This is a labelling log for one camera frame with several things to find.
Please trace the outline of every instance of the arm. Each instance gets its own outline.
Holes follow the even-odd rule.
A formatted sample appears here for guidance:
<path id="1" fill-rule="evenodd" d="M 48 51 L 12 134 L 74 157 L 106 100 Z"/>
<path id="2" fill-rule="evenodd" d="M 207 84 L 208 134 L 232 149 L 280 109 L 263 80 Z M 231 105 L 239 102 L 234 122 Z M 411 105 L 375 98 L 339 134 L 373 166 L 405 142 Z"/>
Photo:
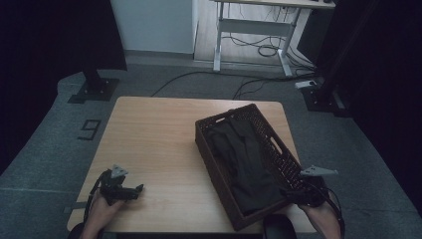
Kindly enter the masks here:
<path id="1" fill-rule="evenodd" d="M 319 207 L 298 205 L 305 212 L 316 231 L 325 239 L 340 239 L 341 232 L 332 207 L 323 203 Z"/>
<path id="2" fill-rule="evenodd" d="M 106 199 L 97 190 L 80 239 L 97 239 L 99 232 L 111 222 L 123 205 L 124 201 L 119 200 L 108 206 Z"/>

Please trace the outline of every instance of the black tripod base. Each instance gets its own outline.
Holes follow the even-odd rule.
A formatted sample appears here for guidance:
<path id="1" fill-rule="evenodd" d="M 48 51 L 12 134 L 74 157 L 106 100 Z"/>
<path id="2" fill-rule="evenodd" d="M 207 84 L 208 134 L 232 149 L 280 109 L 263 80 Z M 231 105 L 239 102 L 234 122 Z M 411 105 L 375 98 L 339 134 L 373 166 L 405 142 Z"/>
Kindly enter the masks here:
<path id="1" fill-rule="evenodd" d="M 305 103 L 310 112 L 327 112 L 333 113 L 337 110 L 337 106 L 333 98 L 328 101 L 319 101 L 317 98 L 318 89 L 304 88 L 302 94 L 304 95 Z"/>
<path id="2" fill-rule="evenodd" d="M 83 104 L 85 101 L 101 101 L 108 102 L 118 85 L 118 79 L 102 79 L 105 81 L 104 86 L 97 90 L 89 89 L 85 82 L 76 95 L 72 95 L 69 104 Z"/>
<path id="3" fill-rule="evenodd" d="M 342 103 L 338 103 L 334 96 L 330 96 L 328 101 L 321 101 L 317 97 L 318 91 L 319 89 L 316 88 L 302 89 L 302 94 L 304 95 L 308 111 L 333 113 L 339 118 L 350 118 L 350 114 L 347 109 L 339 107 L 338 105 L 342 106 Z"/>

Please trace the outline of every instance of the black curtain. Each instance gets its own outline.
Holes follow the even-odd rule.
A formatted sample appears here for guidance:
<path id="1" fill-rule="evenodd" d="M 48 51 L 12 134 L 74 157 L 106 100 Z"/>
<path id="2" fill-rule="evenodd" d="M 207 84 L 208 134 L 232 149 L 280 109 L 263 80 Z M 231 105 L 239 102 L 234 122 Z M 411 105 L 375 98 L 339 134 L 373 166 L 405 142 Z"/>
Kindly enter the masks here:
<path id="1" fill-rule="evenodd" d="M 340 1 L 317 61 L 419 213 L 421 43 L 420 1 Z"/>
<path id="2" fill-rule="evenodd" d="M 62 78 L 126 70 L 109 0 L 0 3 L 1 172 L 50 109 Z"/>

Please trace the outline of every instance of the power strip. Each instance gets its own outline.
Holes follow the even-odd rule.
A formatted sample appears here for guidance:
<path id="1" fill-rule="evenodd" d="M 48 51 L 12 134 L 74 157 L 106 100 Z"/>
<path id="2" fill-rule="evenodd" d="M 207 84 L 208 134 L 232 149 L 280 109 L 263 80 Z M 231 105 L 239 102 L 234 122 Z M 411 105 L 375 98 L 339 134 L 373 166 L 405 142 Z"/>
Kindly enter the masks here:
<path id="1" fill-rule="evenodd" d="M 315 87 L 317 83 L 315 81 L 305 81 L 299 82 L 295 84 L 296 89 L 307 88 L 307 87 Z"/>

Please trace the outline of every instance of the wooden table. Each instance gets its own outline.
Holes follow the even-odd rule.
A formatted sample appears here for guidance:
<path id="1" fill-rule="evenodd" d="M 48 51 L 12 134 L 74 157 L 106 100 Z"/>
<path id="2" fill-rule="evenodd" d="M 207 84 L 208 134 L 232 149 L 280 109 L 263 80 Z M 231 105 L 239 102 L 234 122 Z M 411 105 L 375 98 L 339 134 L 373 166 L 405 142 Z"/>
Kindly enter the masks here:
<path id="1" fill-rule="evenodd" d="M 119 98 L 112 111 L 78 202 L 87 201 L 100 174 L 113 164 L 129 171 L 124 187 L 143 183 L 137 200 L 129 201 L 108 226 L 111 232 L 234 233 L 195 143 L 195 122 L 243 101 L 163 98 Z M 282 141 L 298 158 L 280 103 L 254 102 Z M 298 232 L 315 232 L 297 206 L 284 209 Z M 75 209 L 71 230 L 83 221 Z M 261 233 L 255 223 L 238 233 Z"/>
<path id="2" fill-rule="evenodd" d="M 287 77 L 291 77 L 292 71 L 290 69 L 289 60 L 286 56 L 295 33 L 296 25 L 298 23 L 299 15 L 303 8 L 310 9 L 333 9 L 335 4 L 324 3 L 322 0 L 213 0 L 220 3 L 220 12 L 218 16 L 218 31 L 217 31 L 217 45 L 214 52 L 214 67 L 215 72 L 220 71 L 221 64 L 221 34 L 223 32 L 255 34 L 266 36 L 286 37 L 283 49 L 278 50 L 278 55 L 282 63 L 283 70 Z M 240 4 L 255 4 L 255 5 L 271 5 L 280 7 L 297 8 L 292 22 L 268 22 L 268 21 L 252 21 L 245 19 L 231 19 L 224 18 L 224 4 L 225 3 L 240 3 Z"/>

